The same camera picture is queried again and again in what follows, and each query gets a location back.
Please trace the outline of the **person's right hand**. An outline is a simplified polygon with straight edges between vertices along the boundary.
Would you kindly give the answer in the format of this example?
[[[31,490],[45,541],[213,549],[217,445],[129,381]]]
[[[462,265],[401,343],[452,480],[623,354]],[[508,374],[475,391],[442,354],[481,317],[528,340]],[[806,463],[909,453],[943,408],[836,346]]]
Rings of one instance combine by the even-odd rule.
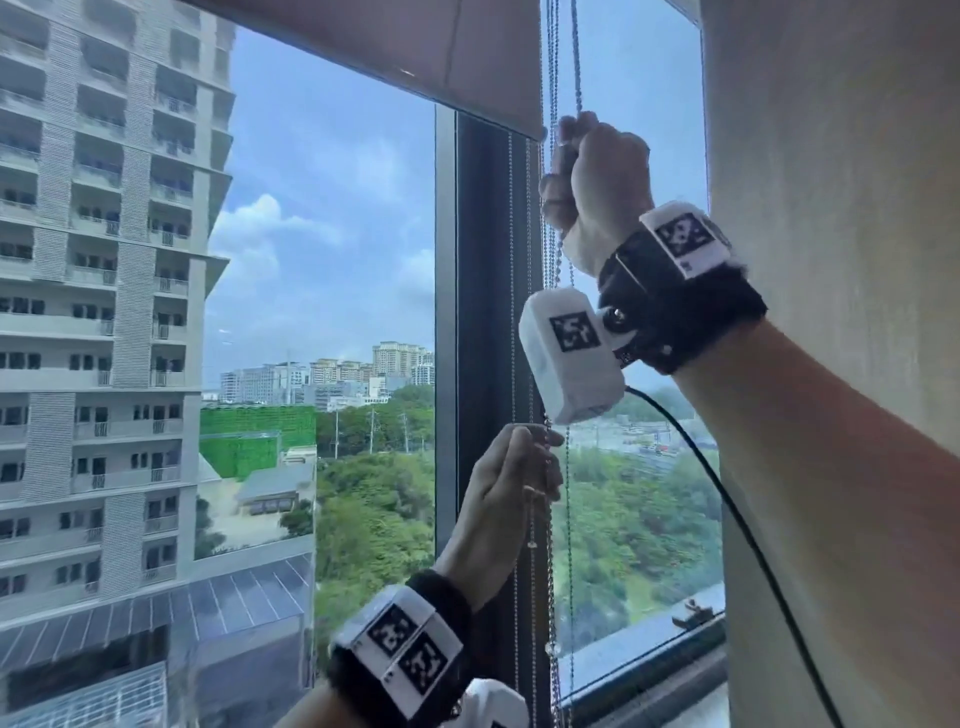
[[[581,156],[590,169],[591,202],[574,230],[560,234],[561,249],[575,269],[597,280],[606,261],[639,229],[642,215],[654,209],[650,148],[637,134],[598,119],[582,142]]]

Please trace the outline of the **person's left hand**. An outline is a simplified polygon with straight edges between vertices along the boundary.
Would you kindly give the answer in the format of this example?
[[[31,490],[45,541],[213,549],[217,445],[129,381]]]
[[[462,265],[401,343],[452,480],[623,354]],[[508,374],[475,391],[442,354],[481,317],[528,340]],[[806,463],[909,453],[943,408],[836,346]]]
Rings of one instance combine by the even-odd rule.
[[[526,543],[530,514],[548,515],[551,506],[533,495],[520,503],[496,500],[498,434],[472,469],[460,515],[434,564],[434,571],[458,590],[474,613],[498,594],[513,572]]]

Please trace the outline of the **person's right forearm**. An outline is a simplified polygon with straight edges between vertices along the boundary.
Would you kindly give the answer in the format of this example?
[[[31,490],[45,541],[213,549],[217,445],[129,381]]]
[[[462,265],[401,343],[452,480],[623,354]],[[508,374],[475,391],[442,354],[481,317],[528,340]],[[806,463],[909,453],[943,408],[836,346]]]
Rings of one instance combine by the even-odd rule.
[[[960,459],[770,321],[674,380],[846,728],[960,728]]]

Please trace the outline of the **person's left forearm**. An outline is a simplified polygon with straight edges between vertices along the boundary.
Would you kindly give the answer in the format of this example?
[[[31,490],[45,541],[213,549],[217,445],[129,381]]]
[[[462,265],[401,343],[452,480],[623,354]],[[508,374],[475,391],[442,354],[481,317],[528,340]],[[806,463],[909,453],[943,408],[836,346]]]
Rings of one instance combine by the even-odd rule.
[[[272,728],[366,728],[349,701],[321,681]]]

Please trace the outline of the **dark window mullion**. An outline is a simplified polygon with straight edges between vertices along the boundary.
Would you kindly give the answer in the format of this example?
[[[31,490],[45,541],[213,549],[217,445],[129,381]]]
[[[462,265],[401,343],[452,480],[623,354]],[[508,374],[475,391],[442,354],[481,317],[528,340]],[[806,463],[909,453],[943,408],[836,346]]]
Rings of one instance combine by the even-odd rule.
[[[436,546],[450,539],[475,462],[504,425],[543,411],[518,340],[540,288],[540,223],[531,212],[537,153],[519,134],[435,109]],[[478,617],[478,674],[526,699],[531,728],[553,728],[543,522],[530,521],[515,575]]]

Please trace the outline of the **green trees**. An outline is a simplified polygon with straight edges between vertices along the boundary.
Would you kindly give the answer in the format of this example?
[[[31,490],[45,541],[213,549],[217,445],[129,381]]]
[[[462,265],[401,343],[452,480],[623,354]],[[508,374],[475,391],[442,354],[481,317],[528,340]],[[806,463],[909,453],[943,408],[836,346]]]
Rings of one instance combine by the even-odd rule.
[[[318,415],[315,641],[383,586],[435,557],[433,394]],[[559,654],[651,617],[724,579],[719,493],[679,432],[626,396],[573,425],[558,449],[571,492],[553,509]]]

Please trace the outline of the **beige roller blind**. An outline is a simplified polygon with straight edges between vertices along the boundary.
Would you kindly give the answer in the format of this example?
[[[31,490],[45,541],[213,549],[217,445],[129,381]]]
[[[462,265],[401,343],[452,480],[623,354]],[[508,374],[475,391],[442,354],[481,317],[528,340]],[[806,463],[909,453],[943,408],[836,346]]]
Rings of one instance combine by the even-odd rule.
[[[541,0],[184,0],[523,137],[545,138]]]

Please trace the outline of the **cluster of distant buildings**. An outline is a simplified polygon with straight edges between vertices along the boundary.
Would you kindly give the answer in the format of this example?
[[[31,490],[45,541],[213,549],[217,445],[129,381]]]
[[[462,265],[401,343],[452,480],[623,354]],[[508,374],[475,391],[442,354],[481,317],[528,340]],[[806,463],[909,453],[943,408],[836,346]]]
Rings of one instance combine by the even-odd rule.
[[[309,406],[319,412],[386,404],[410,386],[436,383],[434,352],[420,345],[381,342],[370,361],[318,358],[225,371],[211,400],[228,406]]]

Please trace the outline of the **grey roofed low building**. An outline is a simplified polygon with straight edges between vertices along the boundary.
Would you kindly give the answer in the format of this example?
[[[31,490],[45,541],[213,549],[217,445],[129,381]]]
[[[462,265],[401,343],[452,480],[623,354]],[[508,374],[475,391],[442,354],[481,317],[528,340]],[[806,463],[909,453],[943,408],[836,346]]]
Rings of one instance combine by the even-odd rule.
[[[194,559],[311,536],[317,465],[313,446],[209,443],[199,455]]]

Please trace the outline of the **green covered building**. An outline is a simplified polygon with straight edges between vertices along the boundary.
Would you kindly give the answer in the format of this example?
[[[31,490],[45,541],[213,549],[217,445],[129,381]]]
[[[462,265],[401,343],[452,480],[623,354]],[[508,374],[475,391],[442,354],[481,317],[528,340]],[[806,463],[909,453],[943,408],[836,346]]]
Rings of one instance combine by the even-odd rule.
[[[222,479],[246,480],[282,464],[291,449],[316,448],[317,412],[308,405],[224,405],[199,413],[198,452]]]

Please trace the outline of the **white high-rise building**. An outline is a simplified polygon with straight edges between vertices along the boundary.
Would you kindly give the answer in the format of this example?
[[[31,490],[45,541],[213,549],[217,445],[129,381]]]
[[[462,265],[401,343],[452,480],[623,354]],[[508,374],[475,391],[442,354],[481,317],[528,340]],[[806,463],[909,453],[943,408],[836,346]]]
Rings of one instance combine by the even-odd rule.
[[[0,728],[193,728],[236,26],[0,0]]]

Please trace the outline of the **dark window sill frame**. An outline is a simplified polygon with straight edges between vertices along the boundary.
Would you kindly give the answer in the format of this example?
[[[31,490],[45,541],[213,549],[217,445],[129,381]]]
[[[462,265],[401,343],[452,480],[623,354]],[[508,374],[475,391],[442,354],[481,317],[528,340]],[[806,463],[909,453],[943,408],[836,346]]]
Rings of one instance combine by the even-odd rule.
[[[565,728],[663,728],[727,680],[726,589],[696,592],[714,618],[677,629],[678,602],[561,657]]]

